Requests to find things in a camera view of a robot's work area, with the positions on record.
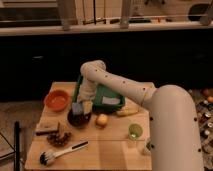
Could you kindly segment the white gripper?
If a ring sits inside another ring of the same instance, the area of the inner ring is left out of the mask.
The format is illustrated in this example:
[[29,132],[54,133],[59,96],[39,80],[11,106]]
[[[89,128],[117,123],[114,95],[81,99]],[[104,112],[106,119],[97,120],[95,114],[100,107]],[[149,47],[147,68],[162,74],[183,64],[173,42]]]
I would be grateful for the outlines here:
[[79,94],[77,101],[83,102],[83,111],[84,114],[89,114],[92,111],[93,100],[96,95],[97,84],[93,81],[90,81],[86,78],[83,78],[82,84],[80,85]]

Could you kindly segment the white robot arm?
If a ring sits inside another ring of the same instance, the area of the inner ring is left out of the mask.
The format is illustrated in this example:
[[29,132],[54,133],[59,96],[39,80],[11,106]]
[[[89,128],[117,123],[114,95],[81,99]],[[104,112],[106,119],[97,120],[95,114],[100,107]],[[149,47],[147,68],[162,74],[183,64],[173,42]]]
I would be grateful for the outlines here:
[[204,171],[196,107],[185,89],[111,74],[101,60],[85,62],[80,73],[83,98],[99,83],[149,111],[152,171]]

